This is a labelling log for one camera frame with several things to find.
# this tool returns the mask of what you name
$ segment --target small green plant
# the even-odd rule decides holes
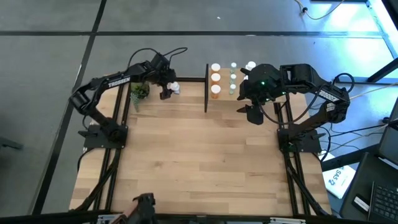
[[[140,100],[145,99],[149,95],[149,83],[132,83],[131,84],[131,101],[134,108],[139,112],[138,104]]]

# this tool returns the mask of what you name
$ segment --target cable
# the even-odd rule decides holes
[[[347,92],[350,93],[351,91],[353,91],[353,88],[354,88],[354,86],[355,86],[355,80],[354,80],[354,77],[353,77],[351,74],[349,74],[349,73],[343,72],[343,73],[338,74],[338,75],[335,77],[335,79],[333,79],[333,82],[332,82],[331,84],[332,84],[332,85],[335,85],[335,82],[336,82],[337,78],[340,77],[340,76],[342,76],[342,75],[346,75],[346,76],[348,76],[348,77],[351,79],[351,86],[350,86],[350,88],[347,90]]]
[[[153,51],[153,52],[159,54],[159,52],[157,52],[156,50],[154,50],[154,49],[152,49],[152,48],[149,48],[149,47],[136,50],[136,51],[131,55],[131,57],[130,57],[130,59],[129,59],[129,63],[127,63],[127,69],[130,67],[132,58],[133,58],[138,52],[143,51],[143,50],[151,50],[151,51]]]
[[[311,106],[314,104],[315,100],[317,100],[317,98],[318,98],[318,96],[319,96],[319,93],[321,92],[321,90],[323,89],[323,87],[326,86],[326,85],[327,85],[327,84],[322,84],[322,85],[319,87],[319,89],[318,89],[318,91],[317,91],[317,94],[315,94],[315,97],[312,99],[312,101],[311,101],[311,103],[309,104],[309,106],[304,110],[304,112],[303,112],[300,116],[298,116],[298,117],[297,117],[296,119],[294,119],[293,121],[289,121],[289,122],[286,122],[286,123],[279,122],[279,121],[275,121],[274,119],[272,119],[272,118],[264,111],[264,109],[262,108],[259,99],[256,98],[256,100],[257,100],[257,102],[258,102],[258,104],[259,104],[260,110],[261,110],[261,112],[263,113],[263,115],[264,115],[268,120],[270,120],[271,122],[273,122],[273,123],[275,123],[275,124],[281,124],[281,125],[293,124],[293,123],[295,123],[296,121],[300,120],[302,117],[304,117],[304,115],[307,114],[308,110],[309,110],[309,109],[311,108]]]
[[[367,130],[367,129],[371,129],[371,128],[378,128],[378,127],[384,127],[384,126],[385,126],[385,124],[380,124],[380,125],[375,125],[375,126],[371,126],[371,127],[367,127],[367,128],[355,129],[355,130],[346,131],[346,132],[343,132],[343,133],[340,133],[340,134],[332,135],[332,137],[336,137],[336,136],[341,136],[341,135],[344,135],[344,134],[352,133],[353,131],[362,131],[362,130]]]
[[[335,143],[335,142],[330,142],[330,143],[332,143],[332,144],[336,144],[336,145],[338,145],[338,146],[342,146],[342,144],[338,144],[338,143]],[[356,147],[356,146],[347,146],[347,145],[345,145],[345,147],[354,147],[354,148],[356,148],[357,150],[361,150],[360,148],[358,148],[358,147]]]
[[[384,86],[384,87],[381,87],[381,88],[377,88],[377,89],[375,89],[375,90],[367,91],[367,92],[365,92],[365,93],[361,93],[361,94],[358,94],[358,95],[356,95],[356,96],[352,96],[352,97],[350,97],[349,99],[350,99],[350,100],[353,100],[353,99],[355,99],[355,98],[357,98],[357,97],[363,96],[363,95],[368,94],[368,93],[371,93],[371,92],[373,92],[373,91],[378,91],[378,90],[381,90],[381,89],[384,89],[384,88],[388,88],[388,87],[391,87],[391,86],[394,86],[394,85],[398,85],[398,82],[393,83],[393,84],[388,85],[388,86]]]
[[[83,117],[83,120],[81,121],[81,123],[82,123],[83,127],[85,127],[85,129],[88,131],[88,128],[87,128],[87,126],[86,126],[86,124],[85,124],[86,117],[87,117],[87,115],[85,115],[85,116]]]
[[[306,15],[309,17],[309,18],[311,18],[312,20],[319,20],[319,19],[322,19],[322,18],[324,18],[324,17],[326,17],[326,16],[329,16],[334,10],[336,10],[337,9],[337,7],[339,7],[345,0],[342,0],[334,9],[332,9],[330,12],[328,12],[326,15],[324,15],[324,16],[322,16],[322,17],[319,17],[319,18],[313,18],[312,16],[310,16],[309,14],[308,14],[308,8],[307,7],[304,7],[304,5],[300,2],[300,0],[294,0],[295,2],[297,2],[299,5],[300,5],[300,9],[302,10],[302,12],[303,13],[306,13]]]
[[[335,131],[335,130],[333,130],[333,123],[330,123],[329,131],[333,131],[334,133],[343,134],[343,132],[341,132],[341,131]],[[359,133],[356,133],[356,132],[351,132],[351,133],[356,134],[356,135],[359,135],[359,136],[362,136],[362,134],[359,134]]]
[[[351,86],[350,86],[350,88],[347,90],[347,92],[349,93],[349,92],[353,91],[354,86],[355,86],[354,77],[353,77],[351,74],[346,73],[346,72],[343,72],[343,73],[338,74],[338,75],[333,79],[333,82],[332,82],[331,84],[332,84],[332,85],[335,85],[335,82],[336,82],[337,78],[340,77],[340,76],[342,76],[342,75],[346,75],[346,76],[348,76],[348,77],[351,79]],[[311,110],[319,110],[320,107],[319,107],[319,108],[313,108],[313,107],[311,107],[310,109],[311,109]]]
[[[321,159],[321,162],[323,162],[323,161],[326,159],[326,156],[328,155],[328,153],[329,153],[329,151],[330,151],[330,147],[331,147],[331,136],[330,136],[329,130],[327,130],[326,128],[324,128],[324,127],[318,127],[318,128],[324,129],[324,130],[328,133],[328,135],[329,135],[329,137],[328,137],[328,140],[329,140],[329,142],[328,142],[328,148],[327,148],[327,150],[326,150],[325,155],[324,155],[324,156],[322,157],[322,159]]]
[[[171,53],[173,53],[173,52],[175,52],[175,51],[177,51],[177,50],[182,50],[181,52],[176,53],[176,54],[181,54],[181,53],[186,52],[186,51],[188,50],[188,47],[179,47],[179,48],[176,48],[176,49],[174,49],[174,50],[172,50],[172,51],[170,51],[170,52],[167,52],[166,54],[163,54],[163,56],[168,56],[169,54],[171,54]]]
[[[168,54],[171,54],[172,52],[175,52],[175,51],[177,51],[177,50],[182,50],[182,51],[177,52],[177,53],[175,53],[175,54],[172,54],[172,55],[170,56],[170,58],[169,58],[169,64],[172,63],[172,57],[173,57],[173,56],[179,55],[179,54],[182,54],[182,53],[186,52],[186,51],[188,50],[188,47],[179,47],[179,48],[174,49],[174,50],[172,50],[172,51],[170,51],[170,52],[167,52],[164,56],[166,56],[166,55],[168,55]]]
[[[77,161],[77,172],[79,172],[79,169],[80,169],[80,162],[81,162],[81,159],[87,154],[87,153],[89,153],[89,152],[91,152],[93,149],[87,149],[80,157],[79,157],[79,160]]]
[[[364,134],[363,136],[359,136],[359,137],[357,137],[357,138],[354,138],[354,139],[352,139],[352,140],[349,140],[348,142],[346,142],[346,143],[344,143],[344,144],[338,146],[337,148],[333,149],[332,151],[337,150],[337,149],[339,149],[339,148],[341,148],[341,147],[343,147],[343,146],[346,146],[348,143],[353,142],[353,141],[355,141],[355,140],[357,140],[357,139],[360,139],[360,138],[363,138],[363,137],[366,137],[366,136],[370,136],[371,134],[376,133],[376,131],[378,131],[378,130],[380,130],[380,129],[382,129],[382,128],[385,128],[385,127],[387,127],[387,126],[388,126],[388,124],[385,124],[385,125],[381,126],[380,128],[377,128],[376,130],[371,131],[370,133],[367,133],[367,134]]]

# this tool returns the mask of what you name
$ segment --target black cable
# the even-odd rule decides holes
[[[353,91],[354,86],[355,86],[354,77],[353,77],[351,74],[346,73],[346,72],[343,72],[343,73],[338,74],[338,75],[333,79],[333,82],[332,82],[331,84],[334,85],[335,82],[336,82],[336,80],[337,80],[337,78],[340,77],[340,76],[342,76],[342,75],[346,75],[346,76],[348,76],[348,77],[351,79],[351,86],[350,86],[349,90],[347,90],[347,92],[349,93],[349,92]],[[311,110],[319,110],[320,107],[319,107],[319,108],[310,108],[310,109],[311,109]]]
[[[354,86],[355,86],[354,77],[353,77],[351,74],[346,73],[346,72],[343,72],[343,73],[338,74],[338,75],[335,77],[335,79],[333,80],[333,82],[332,82],[331,84],[334,85],[335,82],[336,82],[336,80],[337,80],[337,78],[340,77],[340,76],[342,76],[342,75],[346,75],[346,76],[348,76],[348,77],[351,79],[351,86],[350,86],[350,88],[347,90],[347,92],[349,93],[349,92],[353,91],[353,88],[354,88]]]
[[[81,159],[87,154],[87,153],[89,153],[89,152],[91,152],[93,149],[87,149],[80,157],[79,157],[79,160],[77,160],[77,172],[79,172],[79,169],[80,169],[80,162],[81,162]]]
[[[367,127],[367,128],[360,128],[360,129],[356,129],[356,130],[346,131],[346,132],[343,132],[343,133],[340,133],[340,134],[332,135],[331,137],[341,136],[341,135],[344,135],[344,134],[352,133],[354,131],[362,131],[362,130],[371,129],[371,128],[378,128],[378,127],[381,127],[381,126],[385,126],[385,124],[380,124],[380,125],[375,125],[375,126],[371,126],[371,127]]]
[[[169,54],[171,54],[171,53],[173,53],[173,52],[175,52],[175,51],[177,51],[177,50],[182,50],[181,52],[179,52],[179,53],[177,53],[177,54],[184,53],[184,52],[186,52],[186,51],[188,50],[188,47],[179,47],[179,48],[176,48],[176,49],[174,49],[174,50],[172,50],[172,51],[170,51],[170,52],[167,52],[166,54],[163,54],[163,56],[167,56],[167,55],[169,55]]]
[[[324,128],[324,127],[318,127],[318,128],[322,128],[322,129],[324,129],[327,133],[328,133],[328,135],[329,135],[329,137],[328,137],[328,140],[329,140],[329,142],[328,142],[328,148],[326,149],[326,153],[325,153],[325,155],[322,157],[322,159],[321,159],[321,162],[323,162],[324,160],[325,160],[325,158],[326,158],[326,156],[328,155],[328,153],[329,153],[329,151],[330,151],[330,146],[331,146],[331,136],[330,136],[330,132],[329,132],[329,130],[327,130],[326,128]]]
[[[177,52],[177,53],[175,53],[175,54],[172,54],[172,55],[170,56],[170,58],[169,58],[169,64],[172,63],[172,57],[173,57],[173,56],[179,55],[179,54],[182,54],[182,53],[186,52],[186,51],[188,50],[188,47],[179,47],[179,48],[177,48],[177,49],[174,49],[174,50],[172,50],[172,51],[166,53],[164,56],[166,56],[166,55],[168,55],[168,54],[171,54],[172,52],[175,52],[175,51],[177,51],[177,50],[181,50],[181,51],[180,51],[180,52]]]
[[[143,49],[136,50],[136,51],[131,55],[131,57],[130,57],[130,59],[129,59],[129,63],[127,63],[127,69],[130,67],[132,58],[133,58],[138,52],[143,51],[143,50],[151,50],[151,51],[153,51],[153,52],[159,54],[159,52],[157,52],[156,50],[154,50],[154,49],[152,49],[152,48],[150,48],[150,47],[146,47],[146,48],[143,48]]]
[[[318,89],[317,93],[315,94],[315,97],[312,99],[312,101],[311,101],[311,103],[309,104],[309,106],[304,110],[304,112],[303,112],[300,116],[298,116],[298,118],[294,119],[293,121],[286,122],[286,123],[273,120],[273,119],[264,111],[264,109],[263,109],[262,106],[261,106],[261,103],[260,103],[259,99],[256,98],[256,100],[257,100],[257,103],[259,104],[260,110],[261,110],[261,112],[263,113],[263,115],[264,115],[268,120],[270,120],[271,122],[273,122],[273,123],[275,123],[275,124],[281,124],[281,125],[293,124],[293,123],[295,123],[296,121],[300,120],[302,117],[304,117],[304,115],[308,112],[308,110],[309,110],[309,109],[311,108],[311,106],[314,104],[315,100],[317,100],[317,98],[318,98],[318,96],[319,96],[319,93],[321,92],[321,90],[322,90],[322,88],[323,88],[324,86],[327,86],[327,84],[323,84],[323,85],[320,86],[320,88]]]
[[[329,131],[333,131],[334,133],[339,133],[339,134],[343,134],[344,132],[341,131],[335,131],[333,130],[333,123],[330,123],[330,128]],[[356,132],[352,132],[353,134],[359,135],[359,136],[363,136],[362,134],[356,133]]]
[[[86,117],[87,117],[87,115],[84,115],[83,120],[81,121],[81,123],[82,123],[83,127],[85,127],[85,129],[88,131],[88,128],[87,128],[87,126],[85,124]]]
[[[343,146],[343,147],[345,147],[345,146],[347,146],[347,147],[354,147],[354,148],[356,148],[357,150],[361,150],[360,148],[358,148],[358,147],[356,147],[356,146],[342,145],[342,144],[338,144],[338,143],[335,143],[335,142],[330,142],[330,143],[336,144],[336,145],[338,145],[338,146]]]

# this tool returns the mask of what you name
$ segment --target black metal frame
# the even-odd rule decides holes
[[[97,36],[137,36],[137,35],[190,35],[190,36],[196,36],[196,35],[258,35],[258,36],[305,36],[305,37],[331,37],[331,38],[342,38],[342,37],[347,37],[347,38],[352,38],[352,37],[361,37],[361,38],[372,38],[372,39],[378,39],[378,38],[384,38],[384,32],[274,32],[274,31],[121,31],[121,32],[108,32],[108,31],[99,31],[98,27],[100,25],[102,15],[104,13],[104,9],[106,6],[107,0],[101,0],[101,3],[99,5],[99,9],[96,15],[95,22],[93,24],[93,28],[91,31],[26,31],[26,30],[9,30],[9,31],[1,31],[0,30],[0,36],[88,36],[88,43],[86,45],[86,49],[83,54],[83,58],[81,60],[81,68],[78,72],[78,75],[76,77],[75,83],[73,85],[72,91],[74,91],[76,88],[78,88],[83,80],[83,76],[85,74],[86,66],[88,64],[88,60],[90,58],[91,50],[93,48],[93,44],[95,41],[95,38]],[[205,82],[205,112],[207,112],[207,106],[208,106],[208,65],[206,65],[206,73],[205,73],[205,79],[203,78],[178,78],[179,82]],[[119,89],[118,91],[118,96],[117,100],[115,103],[115,109],[114,109],[114,114],[113,118],[117,118],[117,112],[119,111],[120,107],[120,101],[121,101],[121,95],[122,95],[123,89]],[[122,124],[126,123],[126,118],[128,114],[128,105],[129,100],[127,100],[129,96],[126,98],[125,102],[125,107],[123,111],[123,118],[122,118]],[[291,120],[291,108],[290,104],[286,104],[286,110],[288,114],[288,120]],[[66,132],[68,129],[68,125],[72,116],[73,112],[73,106],[70,103],[67,103],[65,107],[65,112],[62,116],[62,120],[60,123],[60,126],[58,127],[56,137],[54,139],[54,142],[52,144],[51,148],[51,153],[50,153],[50,159],[49,163],[46,166],[45,169],[45,174],[43,176],[43,179],[40,184],[40,188],[38,191],[38,194],[36,196],[34,205],[32,207],[32,214],[33,215],[38,215],[42,213],[42,209],[45,203],[45,199],[47,196],[47,193],[49,191],[49,187],[52,181],[53,173],[55,172],[55,168],[57,166],[58,158],[60,156],[60,152],[62,149],[63,141],[66,136]],[[120,155],[122,149],[116,149],[116,154]],[[105,149],[105,154],[104,154],[104,159],[101,167],[101,177],[105,174],[106,168],[108,167],[109,164],[109,157],[110,157],[111,149]],[[301,176],[302,181],[303,179],[303,174],[302,174],[302,167],[301,167],[301,162],[300,162],[300,155],[299,153],[294,153],[294,158],[298,170],[298,174]],[[114,173],[111,175],[111,181],[109,185],[109,190],[108,190],[108,196],[106,200],[106,208],[110,209],[111,207],[111,197],[113,195],[113,190],[114,190],[114,182],[116,180],[116,175],[117,175],[117,170],[114,171]],[[293,181],[290,178],[289,181],[289,192],[291,195],[293,195],[295,199],[295,194],[294,194],[294,184]],[[98,197],[95,198],[94,201],[94,209],[98,209],[100,207],[100,199],[101,199],[101,194],[99,194]],[[304,205],[304,210],[305,213],[307,214],[308,212],[308,202],[306,202],[305,199],[303,199],[303,205]],[[297,208],[297,201],[294,205],[292,203],[292,209],[296,214],[298,213]],[[158,215],[159,219],[169,219],[169,218],[180,218],[180,219],[202,219],[201,216],[198,215],[168,215],[168,214],[160,214]],[[216,216],[216,215],[207,215],[205,216],[207,220],[230,220],[230,221],[266,221],[269,219],[269,217],[256,217],[256,216],[250,216],[250,217],[245,217],[245,216]]]
[[[274,103],[274,109],[275,109],[275,114],[278,117],[278,121],[283,123],[284,122],[284,117],[281,112],[281,106],[280,103]],[[284,128],[284,125],[280,124],[279,129]],[[285,162],[285,169],[286,169],[286,177],[287,177],[287,185],[289,187],[289,195],[290,195],[290,203],[292,206],[292,214],[297,215],[299,214],[299,208],[297,206],[297,199],[296,199],[296,194],[295,194],[295,188],[294,188],[294,182],[293,178],[289,175],[289,172],[287,171],[287,161],[290,160],[290,155],[288,152],[283,152],[283,157],[284,157],[284,162]]]

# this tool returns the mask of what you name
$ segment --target wooden table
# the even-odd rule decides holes
[[[242,104],[237,101],[209,101],[204,113],[205,84],[180,86],[180,95],[164,101],[160,88],[151,86],[139,113],[131,105],[112,210],[121,212],[137,195],[153,192],[157,213],[291,215],[277,125],[266,119],[260,126],[247,122],[236,112]],[[106,116],[112,115],[116,94],[117,89],[106,91],[97,106]],[[303,95],[294,96],[291,105],[294,117],[307,107]],[[264,109],[277,119],[272,103]],[[95,149],[83,158],[70,208],[96,185],[103,154],[104,149]],[[311,154],[301,155],[307,187],[330,212],[320,163]],[[101,207],[107,187],[103,192]],[[296,194],[303,212],[297,186]]]

